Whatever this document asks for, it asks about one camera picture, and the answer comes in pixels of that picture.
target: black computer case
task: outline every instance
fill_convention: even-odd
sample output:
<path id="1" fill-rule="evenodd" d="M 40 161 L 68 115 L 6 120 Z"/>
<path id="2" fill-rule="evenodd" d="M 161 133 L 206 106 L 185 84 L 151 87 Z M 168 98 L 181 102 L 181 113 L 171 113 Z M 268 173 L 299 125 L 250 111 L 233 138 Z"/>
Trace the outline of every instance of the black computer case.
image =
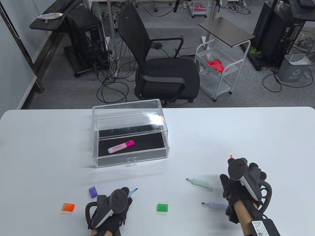
<path id="1" fill-rule="evenodd" d="M 290 6 L 284 4 L 279 10 L 276 7 L 270 19 L 270 24 L 261 36 L 262 26 L 265 24 L 271 4 L 264 3 L 253 35 L 252 44 L 257 47 L 258 40 L 262 38 L 260 50 L 266 61 L 281 62 L 288 54 L 296 41 L 305 21 L 293 18 Z"/>
<path id="2" fill-rule="evenodd" d="M 73 52 L 86 65 L 108 60 L 101 21 L 83 5 L 67 16 Z"/>

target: black glove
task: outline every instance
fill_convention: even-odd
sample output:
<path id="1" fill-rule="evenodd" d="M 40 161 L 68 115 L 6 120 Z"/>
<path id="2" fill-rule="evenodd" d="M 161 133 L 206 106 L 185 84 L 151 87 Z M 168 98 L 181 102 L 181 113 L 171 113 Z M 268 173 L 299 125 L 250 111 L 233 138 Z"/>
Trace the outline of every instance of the black glove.
<path id="1" fill-rule="evenodd" d="M 230 164 L 232 161 L 234 161 L 234 159 L 230 158 L 227 162 Z M 250 163 L 249 169 L 251 170 L 253 167 L 258 168 L 258 165 L 256 163 Z M 267 177 L 266 173 L 261 172 L 260 179 L 265 180 L 266 177 Z M 225 174 L 220 175 L 220 180 L 221 180 L 223 190 L 224 190 L 223 197 L 228 200 L 230 206 L 234 206 L 234 204 L 239 200 L 246 200 L 246 199 L 255 203 L 257 207 L 260 206 L 260 202 L 253 199 L 253 197 L 250 195 L 246 187 L 242 186 L 239 180 L 238 181 L 231 180 Z"/>
<path id="2" fill-rule="evenodd" d="M 129 194 L 129 188 L 123 187 L 122 190 L 125 191 L 127 195 Z M 106 231 L 109 231 L 115 234 L 118 231 L 119 227 L 122 226 L 122 224 L 125 224 L 125 221 L 127 219 L 127 211 L 129 210 L 129 206 L 131 205 L 131 203 L 132 203 L 132 198 L 129 197 L 126 208 L 121 213 L 119 214 L 114 213 L 112 216 L 108 217 L 105 220 L 105 222 L 97 228 L 97 232 L 98 233 L 104 232 L 105 234 Z M 92 216 L 92 219 L 94 218 L 96 213 L 97 213 L 97 209 L 95 210 Z"/>

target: white wall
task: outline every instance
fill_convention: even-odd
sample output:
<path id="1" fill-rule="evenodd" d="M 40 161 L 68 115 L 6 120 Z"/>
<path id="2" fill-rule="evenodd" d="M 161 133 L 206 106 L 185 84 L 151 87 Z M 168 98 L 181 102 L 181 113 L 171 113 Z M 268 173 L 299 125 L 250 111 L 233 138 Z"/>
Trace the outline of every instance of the white wall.
<path id="1" fill-rule="evenodd" d="M 0 118 L 19 109 L 33 87 L 36 76 L 0 17 Z"/>
<path id="2" fill-rule="evenodd" d="M 50 32 L 32 30 L 29 25 L 53 2 L 54 0 L 1 0 L 33 62 L 37 59 Z"/>

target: acrylic box lid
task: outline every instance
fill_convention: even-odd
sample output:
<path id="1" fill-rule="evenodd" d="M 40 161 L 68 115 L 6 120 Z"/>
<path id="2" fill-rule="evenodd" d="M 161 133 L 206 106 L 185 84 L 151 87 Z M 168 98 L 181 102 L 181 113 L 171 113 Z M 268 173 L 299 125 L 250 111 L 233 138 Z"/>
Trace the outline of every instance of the acrylic box lid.
<path id="1" fill-rule="evenodd" d="M 95 106 L 92 141 L 167 132 L 159 99 Z"/>

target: gray carpet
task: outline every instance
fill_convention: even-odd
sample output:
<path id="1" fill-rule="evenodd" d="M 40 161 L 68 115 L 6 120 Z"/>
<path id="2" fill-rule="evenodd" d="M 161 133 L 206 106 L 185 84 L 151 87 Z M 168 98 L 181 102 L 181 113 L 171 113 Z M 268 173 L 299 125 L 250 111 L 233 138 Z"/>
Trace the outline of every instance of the gray carpet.
<path id="1" fill-rule="evenodd" d="M 217 17 L 223 16 L 244 30 L 252 33 L 263 2 L 262 0 L 253 1 L 253 3 L 248 6 L 252 12 L 250 15 L 234 14 L 228 12 L 227 9 L 221 9 Z M 153 3 L 145 3 L 145 5 L 149 11 L 155 15 L 162 15 L 172 8 L 167 3 L 158 3 L 158 12 L 155 13 L 153 11 Z M 184 37 L 183 47 L 196 48 L 200 44 L 200 36 L 206 34 L 205 31 L 198 26 L 198 23 L 207 19 L 202 16 L 196 16 L 192 19 L 189 10 L 183 9 L 182 4 L 179 6 L 177 13 L 170 13 L 163 18 L 150 16 L 142 5 L 139 5 L 138 12 L 151 38 L 178 37 L 182 35 Z M 109 35 L 109 22 L 104 21 L 104 25 L 105 33 Z M 115 43 L 120 40 L 118 34 L 116 37 Z M 96 98 L 96 92 L 100 87 L 100 82 L 95 74 L 83 75 L 80 78 L 73 76 L 73 70 L 63 50 L 63 47 L 68 45 L 70 45 L 70 40 L 69 37 L 65 35 L 43 78 L 46 90 L 43 94 L 35 95 L 29 107 L 30 109 L 88 109 L 103 104 Z M 177 42 L 164 42 L 163 49 L 172 56 L 174 55 L 174 48 L 176 48 L 177 45 Z M 219 40 L 216 42 L 216 47 L 223 50 L 234 59 L 240 59 L 242 57 L 243 52 L 239 47 L 230 48 Z M 161 50 L 157 51 L 152 49 L 150 50 L 148 59 L 154 57 L 165 57 L 165 53 Z M 127 50 L 125 56 L 121 59 L 120 65 L 128 61 L 129 53 Z M 123 66 L 121 75 L 127 74 L 128 72 L 128 65 Z M 314 84 L 306 88 L 283 87 L 280 93 L 272 93 L 266 90 L 261 83 L 263 77 L 268 74 L 270 74 L 270 71 L 255 71 L 248 59 L 246 59 L 232 95 L 226 93 L 219 96 L 217 102 L 213 102 L 212 98 L 200 89 L 199 95 L 193 103 L 187 103 L 186 100 L 178 100 L 175 102 L 175 105 L 177 107 L 310 106 L 315 108 Z M 231 76 L 233 76 L 233 74 L 228 76 L 227 79 L 233 80 Z M 119 80 L 129 86 L 127 101 L 138 100 L 134 95 L 134 78 L 135 75 L 133 74 L 128 78 L 131 82 L 124 79 Z M 310 81 L 310 79 L 304 77 L 301 85 L 308 84 Z M 265 80 L 265 84 L 272 90 L 279 89 L 273 76 L 268 77 Z M 111 85 L 111 87 L 121 90 L 124 93 L 127 92 L 127 87 L 123 84 L 117 83 Z M 105 100 L 109 102 L 123 98 L 122 94 L 107 88 L 103 90 L 103 95 Z"/>

